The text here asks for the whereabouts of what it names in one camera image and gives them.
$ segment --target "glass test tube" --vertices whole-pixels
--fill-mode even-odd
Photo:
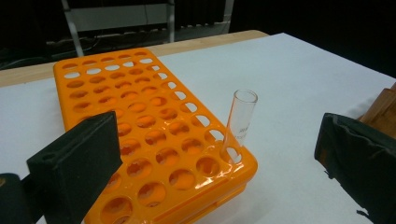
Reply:
[[[220,152],[220,156],[228,163],[238,163],[242,159],[238,148],[244,145],[257,100],[258,96],[254,91],[238,90],[233,94],[233,104]]]

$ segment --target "white table surface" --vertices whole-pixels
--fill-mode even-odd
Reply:
[[[314,159],[325,112],[356,118],[395,79],[292,36],[160,57],[224,124],[233,92],[259,95],[246,139],[259,170],[246,190],[198,223],[371,223]],[[0,173],[64,133],[53,78],[0,88]]]

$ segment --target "test tube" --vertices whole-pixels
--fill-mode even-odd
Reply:
[[[238,163],[242,160],[238,151],[244,145],[254,106],[258,99],[257,94],[250,90],[237,90],[233,94],[233,104],[220,152],[220,156],[228,163]]]

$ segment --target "brown object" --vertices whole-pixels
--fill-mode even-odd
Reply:
[[[360,121],[396,138],[396,83],[381,91]]]

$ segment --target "orange plastic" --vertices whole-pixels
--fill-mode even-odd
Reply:
[[[242,192],[257,171],[244,147],[238,163],[221,158],[225,127],[147,49],[60,61],[54,73],[66,130],[117,115],[123,165],[87,224],[190,223]]]

